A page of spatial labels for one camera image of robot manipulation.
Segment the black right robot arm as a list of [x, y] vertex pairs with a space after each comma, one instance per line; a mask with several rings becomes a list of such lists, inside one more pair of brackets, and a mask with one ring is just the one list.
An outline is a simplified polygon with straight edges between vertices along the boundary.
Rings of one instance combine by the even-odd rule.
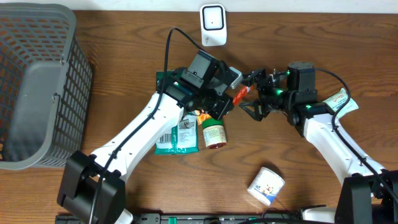
[[311, 143], [331, 167], [342, 188], [335, 209], [312, 206], [281, 223], [397, 223], [397, 171], [387, 170], [366, 154], [342, 127], [337, 110], [317, 100], [318, 68], [292, 62], [283, 72], [256, 70], [242, 84], [255, 86], [258, 99], [240, 103], [254, 120], [281, 112], [299, 135]]

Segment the small orange carton box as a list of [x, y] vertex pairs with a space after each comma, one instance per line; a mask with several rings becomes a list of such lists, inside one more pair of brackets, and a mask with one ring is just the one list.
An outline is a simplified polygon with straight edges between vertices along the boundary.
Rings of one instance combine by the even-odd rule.
[[201, 125], [204, 121], [211, 118], [211, 116], [209, 114], [206, 114], [203, 111], [196, 110], [195, 114], [197, 116], [198, 125]]

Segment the white blue labelled jar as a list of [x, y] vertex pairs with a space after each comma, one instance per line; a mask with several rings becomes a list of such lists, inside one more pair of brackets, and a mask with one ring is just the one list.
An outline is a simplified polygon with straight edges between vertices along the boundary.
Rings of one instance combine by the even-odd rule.
[[247, 191], [264, 205], [270, 206], [285, 185], [285, 180], [276, 172], [262, 167]]

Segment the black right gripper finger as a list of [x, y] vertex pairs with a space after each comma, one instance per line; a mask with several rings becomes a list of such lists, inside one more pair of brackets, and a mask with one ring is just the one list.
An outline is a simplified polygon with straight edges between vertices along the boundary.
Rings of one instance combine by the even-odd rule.
[[264, 116], [259, 101], [253, 101], [250, 103], [242, 102], [239, 104], [239, 107], [243, 109], [253, 120], [262, 121]]
[[241, 84], [247, 87], [253, 86], [253, 84], [257, 83], [260, 79], [264, 78], [266, 74], [265, 69], [253, 70], [249, 73], [243, 74], [243, 79]]

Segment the white red package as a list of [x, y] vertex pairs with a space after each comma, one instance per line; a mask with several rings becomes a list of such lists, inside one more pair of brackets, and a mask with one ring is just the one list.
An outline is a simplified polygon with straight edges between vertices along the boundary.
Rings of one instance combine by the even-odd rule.
[[156, 155], [191, 154], [198, 152], [197, 119], [187, 114], [178, 125], [167, 130], [155, 144]]

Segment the teal white snack packet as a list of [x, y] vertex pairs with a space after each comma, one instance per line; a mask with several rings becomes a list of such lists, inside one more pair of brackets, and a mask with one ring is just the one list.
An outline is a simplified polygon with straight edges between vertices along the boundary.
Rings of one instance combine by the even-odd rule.
[[[344, 88], [341, 88], [338, 93], [323, 100], [323, 102], [326, 103], [334, 112], [336, 112], [339, 108], [341, 108], [341, 106], [346, 102], [347, 99], [348, 94], [346, 90]], [[351, 98], [348, 104], [344, 106], [341, 111], [336, 115], [336, 118], [340, 119], [347, 113], [357, 110], [358, 108], [359, 106], [357, 105], [357, 103], [354, 101], [354, 99]]]

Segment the red coffee stick sachet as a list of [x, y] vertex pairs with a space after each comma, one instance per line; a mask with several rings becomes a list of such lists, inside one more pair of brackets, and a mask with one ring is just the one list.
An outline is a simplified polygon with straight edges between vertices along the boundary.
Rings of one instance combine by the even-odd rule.
[[237, 94], [233, 98], [233, 104], [236, 106], [239, 104], [239, 102], [243, 99], [244, 96], [246, 96], [251, 90], [253, 90], [253, 86], [243, 86], [242, 89], [240, 89]]

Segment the green lid white jar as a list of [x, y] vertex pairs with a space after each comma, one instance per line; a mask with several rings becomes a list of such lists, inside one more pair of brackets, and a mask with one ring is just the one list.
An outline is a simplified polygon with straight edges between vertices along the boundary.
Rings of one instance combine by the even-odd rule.
[[202, 128], [205, 146], [208, 149], [221, 148], [227, 144], [222, 120], [207, 119], [202, 123]]

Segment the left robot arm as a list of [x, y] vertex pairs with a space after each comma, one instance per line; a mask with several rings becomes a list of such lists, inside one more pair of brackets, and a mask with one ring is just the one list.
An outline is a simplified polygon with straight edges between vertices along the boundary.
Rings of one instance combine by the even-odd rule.
[[243, 74], [199, 50], [189, 67], [162, 72], [144, 109], [117, 136], [90, 155], [67, 160], [57, 203], [83, 223], [132, 223], [126, 208], [126, 182], [156, 142], [189, 112], [220, 120], [234, 108], [226, 94]]

